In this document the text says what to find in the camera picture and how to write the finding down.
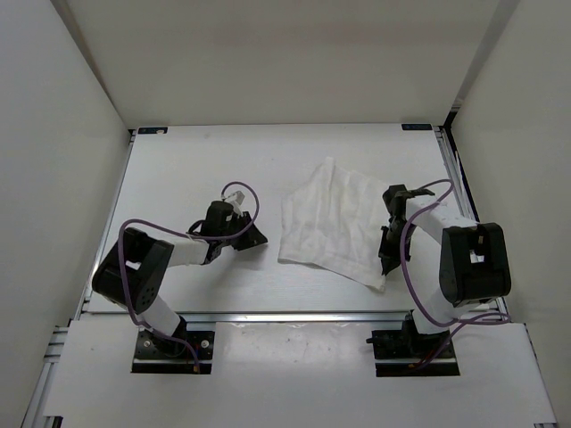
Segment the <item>white skirt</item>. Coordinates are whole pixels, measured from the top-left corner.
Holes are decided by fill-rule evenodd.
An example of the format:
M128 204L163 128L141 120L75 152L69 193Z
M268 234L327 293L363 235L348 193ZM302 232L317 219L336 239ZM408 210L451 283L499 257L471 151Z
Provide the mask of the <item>white skirt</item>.
M314 265L378 292L385 290L378 250L388 211L388 185L343 169L327 157L309 180L282 200L277 259Z

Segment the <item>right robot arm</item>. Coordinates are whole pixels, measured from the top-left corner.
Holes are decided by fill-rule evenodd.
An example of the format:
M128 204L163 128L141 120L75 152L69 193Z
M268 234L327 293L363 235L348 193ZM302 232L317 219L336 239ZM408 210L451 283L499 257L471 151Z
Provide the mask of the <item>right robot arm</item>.
M423 185L409 189L391 185L383 193L388 224L382 227L378 251L382 277L399 268L416 307L413 326L401 333L401 347L419 357L429 350L433 335L462 321L471 309L506 296L511 290L508 254L501 226L478 223L448 207ZM440 245L438 283L421 300L410 279L412 236L421 230Z

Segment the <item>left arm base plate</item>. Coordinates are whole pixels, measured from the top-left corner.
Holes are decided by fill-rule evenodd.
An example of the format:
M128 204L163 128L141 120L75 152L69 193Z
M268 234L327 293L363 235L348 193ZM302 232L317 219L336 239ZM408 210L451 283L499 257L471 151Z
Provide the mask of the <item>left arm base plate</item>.
M210 375L215 345L213 330L195 330L190 324L179 326L175 335L185 344L161 338L138 328L131 372L152 375Z

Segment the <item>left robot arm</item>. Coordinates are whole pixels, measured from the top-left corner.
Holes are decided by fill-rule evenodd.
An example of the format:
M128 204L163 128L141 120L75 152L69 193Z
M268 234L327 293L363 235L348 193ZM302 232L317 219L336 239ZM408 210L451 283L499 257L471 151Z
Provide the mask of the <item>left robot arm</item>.
M237 202L212 202L206 217L185 234L176 232L173 241L153 238L134 223L129 220L120 228L117 242L95 271L92 289L124 308L166 356L193 354L196 347L188 339L186 320L160 297L167 270L206 266L226 247L246 251L266 244L268 238Z

